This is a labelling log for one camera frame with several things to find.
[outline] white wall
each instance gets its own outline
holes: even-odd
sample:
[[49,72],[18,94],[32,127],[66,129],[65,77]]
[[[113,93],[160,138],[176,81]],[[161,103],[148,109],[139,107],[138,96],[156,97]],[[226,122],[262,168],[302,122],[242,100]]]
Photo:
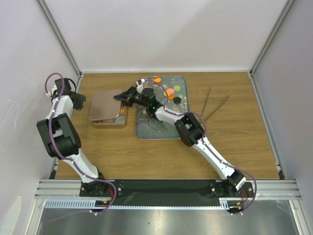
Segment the white wall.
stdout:
[[249,70],[286,0],[46,0],[82,71]]
[[256,72],[282,166],[313,224],[313,1],[295,1]]
[[36,128],[51,108],[45,78],[54,71],[76,75],[34,0],[1,3],[0,35],[0,218],[20,195],[19,235],[52,163]]

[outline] wooden tabletop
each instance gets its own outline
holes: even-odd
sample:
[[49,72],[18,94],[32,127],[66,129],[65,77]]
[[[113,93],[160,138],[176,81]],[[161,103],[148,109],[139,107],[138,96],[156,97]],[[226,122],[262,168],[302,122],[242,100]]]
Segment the wooden tabletop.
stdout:
[[[207,120],[206,133],[213,146],[231,164],[257,179],[277,179],[278,173],[255,94],[246,72],[101,73],[85,74],[79,89],[87,97],[72,123],[82,150],[107,179],[217,179],[205,158],[181,140],[142,141],[135,136],[135,107],[130,108],[125,129],[96,129],[88,121],[95,92],[122,88],[126,91],[143,76],[182,75],[187,80],[190,108],[201,114],[208,89],[210,99],[204,116],[225,97],[228,101]],[[79,178],[60,161],[58,179]]]

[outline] black circle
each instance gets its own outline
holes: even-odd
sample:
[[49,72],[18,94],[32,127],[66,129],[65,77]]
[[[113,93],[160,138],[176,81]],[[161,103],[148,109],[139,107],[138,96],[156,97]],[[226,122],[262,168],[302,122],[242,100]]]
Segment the black circle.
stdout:
[[181,98],[175,97],[173,101],[175,104],[179,104],[179,103],[181,103]]

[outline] brown lid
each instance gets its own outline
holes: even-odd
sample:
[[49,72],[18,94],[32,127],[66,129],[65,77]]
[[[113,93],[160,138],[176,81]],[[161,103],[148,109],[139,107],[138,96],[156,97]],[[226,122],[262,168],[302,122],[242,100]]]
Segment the brown lid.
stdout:
[[89,120],[117,118],[121,109],[121,101],[114,99],[113,96],[121,93],[121,89],[95,93],[90,105]]

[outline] gray floor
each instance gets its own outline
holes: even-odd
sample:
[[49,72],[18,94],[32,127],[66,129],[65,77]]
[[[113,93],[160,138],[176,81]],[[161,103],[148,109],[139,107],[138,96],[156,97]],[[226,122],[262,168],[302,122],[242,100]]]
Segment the gray floor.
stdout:
[[39,235],[297,235],[288,201],[257,201],[243,216],[204,210],[45,209]]

